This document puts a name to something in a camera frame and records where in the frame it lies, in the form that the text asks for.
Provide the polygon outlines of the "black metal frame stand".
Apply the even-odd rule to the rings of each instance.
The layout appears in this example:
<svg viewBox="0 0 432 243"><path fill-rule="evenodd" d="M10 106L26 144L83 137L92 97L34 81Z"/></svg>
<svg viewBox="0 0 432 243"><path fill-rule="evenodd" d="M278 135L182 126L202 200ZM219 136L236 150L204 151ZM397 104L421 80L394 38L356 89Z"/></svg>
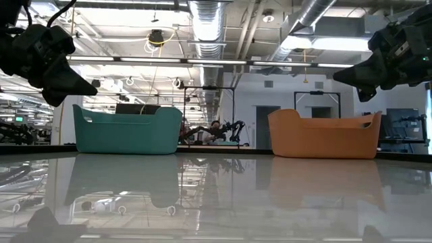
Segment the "black metal frame stand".
<svg viewBox="0 0 432 243"><path fill-rule="evenodd" d="M213 92L215 90L230 90L232 92L232 123L227 122L225 125L222 125L220 129L218 129L215 133L216 137L222 138L223 141L226 141L226 135L225 133L228 131L232 131L232 135L229 138L229 146L233 144L234 146L239 147L240 146L240 132L242 131L242 128L244 127L243 121L234 121L235 117L235 88L230 87L217 87L217 86L185 86L184 87L184 116L186 115L186 91L188 88L193 89L202 89L206 92ZM186 118L182 118L182 125L185 127ZM188 139L183 141L185 144L190 146L190 143L188 142Z"/></svg>
<svg viewBox="0 0 432 243"><path fill-rule="evenodd" d="M327 95L331 99L333 99L337 103L337 111L338 117L342 117L342 100L340 92L324 92L322 90L312 90L312 91L294 91L294 109L297 110L298 102L303 98L304 95Z"/></svg>

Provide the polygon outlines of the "silver ceiling duct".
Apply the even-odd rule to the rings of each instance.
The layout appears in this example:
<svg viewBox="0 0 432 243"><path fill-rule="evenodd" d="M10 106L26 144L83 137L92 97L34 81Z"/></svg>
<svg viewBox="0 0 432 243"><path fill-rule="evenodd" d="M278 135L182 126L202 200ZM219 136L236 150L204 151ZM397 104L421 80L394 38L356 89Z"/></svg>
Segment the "silver ceiling duct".
<svg viewBox="0 0 432 243"><path fill-rule="evenodd" d="M300 9L286 16L279 29L279 44L267 61L285 61L295 49L311 48L309 36L315 33L316 23L337 0L304 0Z"/></svg>
<svg viewBox="0 0 432 243"><path fill-rule="evenodd" d="M216 1L189 1L194 39L204 43L196 45L199 59L221 59L222 57L223 47L219 43L223 40L225 6L225 3ZM200 67L201 86L221 86L218 76L218 67ZM220 94L217 92L204 90L203 101L208 120L217 117L219 97Z"/></svg>

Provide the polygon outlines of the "black table edge frame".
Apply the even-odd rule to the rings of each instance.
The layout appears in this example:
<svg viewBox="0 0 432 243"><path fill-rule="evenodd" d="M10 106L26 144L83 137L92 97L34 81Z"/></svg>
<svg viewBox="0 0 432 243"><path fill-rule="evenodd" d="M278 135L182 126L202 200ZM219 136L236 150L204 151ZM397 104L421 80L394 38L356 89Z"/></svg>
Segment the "black table edge frame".
<svg viewBox="0 0 432 243"><path fill-rule="evenodd" d="M0 145L0 155L24 155L37 153L74 153L75 145ZM273 155L272 150L243 148L204 148L204 146L180 147L177 153L211 153L211 154L242 154L242 155ZM377 152L376 159L393 161L410 161L415 163L431 163L432 155Z"/></svg>

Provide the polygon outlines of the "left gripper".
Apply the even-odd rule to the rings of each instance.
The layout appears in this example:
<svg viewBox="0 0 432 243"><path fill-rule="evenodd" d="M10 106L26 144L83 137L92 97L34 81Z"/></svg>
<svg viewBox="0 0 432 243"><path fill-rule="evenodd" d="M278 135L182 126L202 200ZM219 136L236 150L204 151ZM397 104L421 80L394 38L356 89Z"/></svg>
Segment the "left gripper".
<svg viewBox="0 0 432 243"><path fill-rule="evenodd" d="M0 70L42 89L50 106L60 106L68 95L97 94L97 89L70 67L66 56L74 51L72 37L58 26L0 28Z"/></svg>

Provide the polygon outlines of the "teal plastic bin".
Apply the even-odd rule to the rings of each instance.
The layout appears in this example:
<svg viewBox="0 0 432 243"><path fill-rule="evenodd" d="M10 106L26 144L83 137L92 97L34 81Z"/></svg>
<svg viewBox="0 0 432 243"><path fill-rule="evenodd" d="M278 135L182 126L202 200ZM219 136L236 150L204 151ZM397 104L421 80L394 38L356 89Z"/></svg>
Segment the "teal plastic bin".
<svg viewBox="0 0 432 243"><path fill-rule="evenodd" d="M168 155L176 151L182 112L160 107L152 115L110 114L73 106L81 153Z"/></svg>

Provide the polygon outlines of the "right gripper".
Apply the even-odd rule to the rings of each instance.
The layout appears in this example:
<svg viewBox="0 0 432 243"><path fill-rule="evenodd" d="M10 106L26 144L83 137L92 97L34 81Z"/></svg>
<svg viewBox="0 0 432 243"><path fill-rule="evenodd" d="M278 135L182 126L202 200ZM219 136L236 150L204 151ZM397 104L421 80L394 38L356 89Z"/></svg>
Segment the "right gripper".
<svg viewBox="0 0 432 243"><path fill-rule="evenodd" d="M405 20L390 22L368 41L373 54L352 67L335 72L335 81L357 87L358 100L370 101L376 86L392 89L432 80L432 5L425 5Z"/></svg>

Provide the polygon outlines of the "person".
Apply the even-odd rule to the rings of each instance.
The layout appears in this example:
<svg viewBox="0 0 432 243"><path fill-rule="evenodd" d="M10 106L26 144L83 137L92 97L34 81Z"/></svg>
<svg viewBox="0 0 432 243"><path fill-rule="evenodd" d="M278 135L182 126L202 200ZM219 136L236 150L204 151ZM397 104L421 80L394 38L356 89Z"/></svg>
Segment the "person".
<svg viewBox="0 0 432 243"><path fill-rule="evenodd" d="M221 124L218 120L212 121L211 125L208 127L209 130L215 131L220 129ZM216 137L210 132L204 131L202 133L202 142L203 144L213 144L215 142L223 142L222 138Z"/></svg>

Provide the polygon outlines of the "grey door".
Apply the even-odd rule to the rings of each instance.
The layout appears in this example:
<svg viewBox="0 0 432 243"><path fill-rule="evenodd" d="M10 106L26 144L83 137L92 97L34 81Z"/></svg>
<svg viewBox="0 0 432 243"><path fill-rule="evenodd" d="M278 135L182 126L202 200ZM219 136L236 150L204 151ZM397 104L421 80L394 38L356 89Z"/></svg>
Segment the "grey door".
<svg viewBox="0 0 432 243"><path fill-rule="evenodd" d="M268 115L281 109L280 106L256 106L256 148L271 150Z"/></svg>

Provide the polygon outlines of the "dark monitor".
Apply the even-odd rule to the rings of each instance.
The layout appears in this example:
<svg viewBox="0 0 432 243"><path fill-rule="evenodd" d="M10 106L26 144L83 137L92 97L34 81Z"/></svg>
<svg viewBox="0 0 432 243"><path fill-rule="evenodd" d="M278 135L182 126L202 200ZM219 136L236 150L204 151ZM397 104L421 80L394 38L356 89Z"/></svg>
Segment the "dark monitor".
<svg viewBox="0 0 432 243"><path fill-rule="evenodd" d="M161 107L160 105L118 103L115 108L115 113L135 114L135 115L154 115L160 107Z"/></svg>

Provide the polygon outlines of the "orange plastic bin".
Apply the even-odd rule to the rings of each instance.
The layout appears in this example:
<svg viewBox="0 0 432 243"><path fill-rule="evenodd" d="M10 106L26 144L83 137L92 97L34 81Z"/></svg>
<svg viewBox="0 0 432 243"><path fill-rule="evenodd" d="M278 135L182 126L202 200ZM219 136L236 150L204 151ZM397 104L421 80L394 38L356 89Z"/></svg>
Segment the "orange plastic bin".
<svg viewBox="0 0 432 243"><path fill-rule="evenodd" d="M372 159L382 112L351 118L301 118L294 109L268 115L274 155L289 158Z"/></svg>

